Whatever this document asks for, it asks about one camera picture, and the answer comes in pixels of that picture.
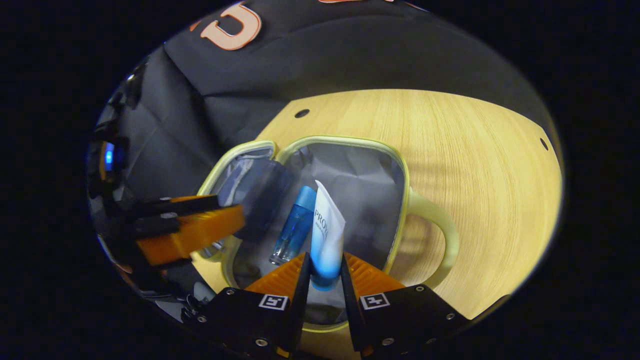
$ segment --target black fabric backdrop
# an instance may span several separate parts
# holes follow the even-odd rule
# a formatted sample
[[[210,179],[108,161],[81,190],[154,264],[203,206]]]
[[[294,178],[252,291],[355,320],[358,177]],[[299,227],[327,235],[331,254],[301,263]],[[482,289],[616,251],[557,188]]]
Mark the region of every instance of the black fabric backdrop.
[[[244,4],[260,15],[262,29],[242,49],[226,51],[200,37],[213,20],[240,31],[238,21],[220,17],[222,8],[150,55],[140,106],[122,117],[122,134],[132,142],[126,195],[195,194],[224,151],[255,139],[289,101],[348,90],[482,99],[535,121],[560,149],[547,109],[523,75],[431,13],[384,1]]]
[[[569,180],[566,216],[539,271],[489,319],[419,358],[637,357],[637,8],[416,3],[478,36],[532,81],[559,124]],[[113,271],[95,240],[83,163],[95,119],[126,74],[223,5],[5,5],[3,95],[19,112],[3,122],[3,145],[28,180],[8,176],[3,357],[221,357]]]

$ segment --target screw hole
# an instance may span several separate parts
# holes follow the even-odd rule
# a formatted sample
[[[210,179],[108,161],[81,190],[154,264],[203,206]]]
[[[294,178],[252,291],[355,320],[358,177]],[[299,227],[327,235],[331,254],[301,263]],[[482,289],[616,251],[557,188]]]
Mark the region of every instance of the screw hole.
[[[306,114],[308,114],[308,113],[309,113],[309,111],[310,111],[309,109],[300,110],[300,111],[298,111],[298,112],[295,114],[295,117],[296,117],[297,119],[299,119],[299,118],[301,118],[301,117],[305,116]]]

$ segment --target white tube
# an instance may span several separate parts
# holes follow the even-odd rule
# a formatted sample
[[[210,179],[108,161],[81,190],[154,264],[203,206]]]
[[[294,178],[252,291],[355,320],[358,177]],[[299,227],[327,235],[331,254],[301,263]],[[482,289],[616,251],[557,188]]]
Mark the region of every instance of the white tube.
[[[345,221],[324,186],[318,180],[316,184],[318,191],[311,235],[311,280],[316,289],[329,291],[340,274]]]

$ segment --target orange gripper pad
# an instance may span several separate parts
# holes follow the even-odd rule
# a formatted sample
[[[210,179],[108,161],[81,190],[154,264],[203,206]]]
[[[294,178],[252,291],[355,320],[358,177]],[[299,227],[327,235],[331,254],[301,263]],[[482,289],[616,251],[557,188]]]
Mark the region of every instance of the orange gripper pad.
[[[192,195],[192,196],[172,197],[171,199],[169,199],[169,202],[187,201],[187,200],[199,199],[201,197],[210,197],[210,196],[213,196],[213,195]]]
[[[368,262],[344,253],[356,297],[404,288],[401,282],[373,267]]]
[[[293,300],[304,259],[305,253],[303,252],[256,280],[245,290],[253,291],[254,293],[286,296]]]
[[[188,259],[193,251],[210,246],[244,226],[242,205],[179,217],[180,231],[138,240],[150,265]]]

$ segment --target black cloth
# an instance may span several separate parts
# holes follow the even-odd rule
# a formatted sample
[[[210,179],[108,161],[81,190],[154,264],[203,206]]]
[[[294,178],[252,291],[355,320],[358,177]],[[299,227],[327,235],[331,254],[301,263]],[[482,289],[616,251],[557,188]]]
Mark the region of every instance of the black cloth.
[[[540,125],[560,149],[532,86],[482,42],[402,2],[246,1],[262,29],[226,51],[200,33],[224,10],[185,28],[149,57],[140,105],[122,117],[131,138],[125,196],[193,195],[220,156],[253,140],[291,100],[370,88],[465,95]]]

